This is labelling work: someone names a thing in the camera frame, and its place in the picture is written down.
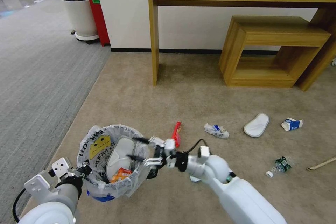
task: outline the trash can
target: trash can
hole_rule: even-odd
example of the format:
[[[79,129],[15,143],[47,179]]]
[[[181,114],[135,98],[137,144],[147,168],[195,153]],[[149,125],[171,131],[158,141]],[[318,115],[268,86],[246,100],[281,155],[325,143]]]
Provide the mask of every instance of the trash can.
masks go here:
[[[100,5],[100,0],[89,0],[89,2],[91,5],[94,22],[96,23],[101,46],[110,45],[109,34],[107,33],[107,28],[105,24],[102,7]]]
[[[93,126],[79,146],[77,167],[80,168],[88,163],[92,169],[92,174],[86,176],[83,180],[87,188],[87,194],[101,202],[110,201],[123,195],[130,197],[146,180],[150,172],[149,167],[145,167],[143,163],[138,162],[132,173],[123,180],[114,183],[107,180],[105,168],[121,136],[143,137],[139,131],[121,124],[103,128]],[[147,145],[137,142],[134,155],[148,158],[149,149]]]

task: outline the black baseboard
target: black baseboard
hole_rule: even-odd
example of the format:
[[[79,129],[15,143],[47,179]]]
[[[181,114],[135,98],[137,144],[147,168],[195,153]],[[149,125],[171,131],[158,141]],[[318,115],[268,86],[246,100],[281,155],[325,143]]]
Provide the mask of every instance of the black baseboard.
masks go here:
[[[123,53],[149,53],[150,48],[112,48],[111,52]],[[159,49],[160,53],[186,53],[186,54],[221,54],[222,50],[209,50],[209,49]],[[276,55],[278,51],[270,50],[244,50],[245,55]]]

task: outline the gray carpet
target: gray carpet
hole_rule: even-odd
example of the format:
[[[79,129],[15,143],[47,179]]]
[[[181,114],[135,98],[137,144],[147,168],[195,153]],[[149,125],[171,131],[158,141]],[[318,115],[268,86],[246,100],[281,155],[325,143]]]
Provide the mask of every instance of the gray carpet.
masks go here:
[[[48,165],[111,54],[71,30],[60,0],[0,19],[0,223],[13,222],[23,183]]]

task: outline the garbage bag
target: garbage bag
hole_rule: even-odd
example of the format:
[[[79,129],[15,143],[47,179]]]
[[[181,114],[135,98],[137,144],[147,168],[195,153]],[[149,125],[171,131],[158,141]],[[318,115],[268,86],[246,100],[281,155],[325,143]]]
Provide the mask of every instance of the garbage bag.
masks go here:
[[[110,125],[107,127],[93,126],[86,137],[81,141],[77,156],[77,167],[89,163],[92,174],[84,179],[87,194],[99,201],[109,201],[120,196],[130,197],[141,183],[146,179],[150,169],[142,163],[136,162],[135,169],[127,178],[109,183],[105,168],[114,147],[121,136],[143,137],[143,135],[125,125]],[[134,155],[142,158],[149,157],[149,149],[146,144],[137,142]]]

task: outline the bottle cap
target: bottle cap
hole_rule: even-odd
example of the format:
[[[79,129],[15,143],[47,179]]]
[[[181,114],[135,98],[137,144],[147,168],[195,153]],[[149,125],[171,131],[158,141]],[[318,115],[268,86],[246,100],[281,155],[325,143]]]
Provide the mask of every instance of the bottle cap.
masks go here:
[[[271,171],[267,171],[266,176],[269,177],[269,178],[273,178],[274,174]]]

